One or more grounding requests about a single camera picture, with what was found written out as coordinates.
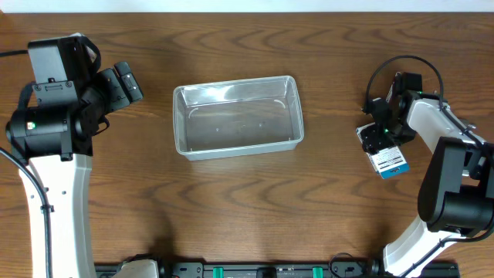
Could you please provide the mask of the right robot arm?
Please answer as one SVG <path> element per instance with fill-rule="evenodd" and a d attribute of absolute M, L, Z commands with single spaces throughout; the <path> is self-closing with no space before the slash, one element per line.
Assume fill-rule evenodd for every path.
<path fill-rule="evenodd" d="M 409 169 L 399 147 L 415 137 L 432 152 L 417 216 L 368 264 L 367 275 L 418 277 L 449 246 L 492 235 L 493 145 L 459 120 L 443 97 L 424 93 L 421 75 L 396 73 L 387 97 L 367 97 L 363 111 L 374 121 L 356 133 L 382 178 Z"/>

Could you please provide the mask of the white blue cardboard box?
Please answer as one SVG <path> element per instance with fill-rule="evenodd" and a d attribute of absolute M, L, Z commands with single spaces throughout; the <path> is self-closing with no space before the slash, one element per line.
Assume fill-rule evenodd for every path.
<path fill-rule="evenodd" d="M 356 129 L 362 148 L 369 158 L 374 171 L 383 179 L 392 178 L 410 170 L 401 150 L 391 141 L 379 141 L 375 123 Z"/>

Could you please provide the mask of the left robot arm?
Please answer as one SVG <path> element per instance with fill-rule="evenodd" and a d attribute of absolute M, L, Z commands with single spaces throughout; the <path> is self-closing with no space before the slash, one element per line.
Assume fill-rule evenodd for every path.
<path fill-rule="evenodd" d="M 108 115 L 143 98 L 125 62 L 103 69 L 86 36 L 31 41 L 35 79 L 6 124 L 7 157 L 19 169 L 28 210 L 35 277 L 94 277 L 89 183 L 93 138 Z"/>

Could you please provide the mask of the clear plastic container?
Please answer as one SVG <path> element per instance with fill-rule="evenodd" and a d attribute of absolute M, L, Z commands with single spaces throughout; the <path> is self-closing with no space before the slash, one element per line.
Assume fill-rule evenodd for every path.
<path fill-rule="evenodd" d="M 291 76 L 178 86 L 174 142 L 190 161 L 290 151 L 303 141 L 303 112 Z"/>

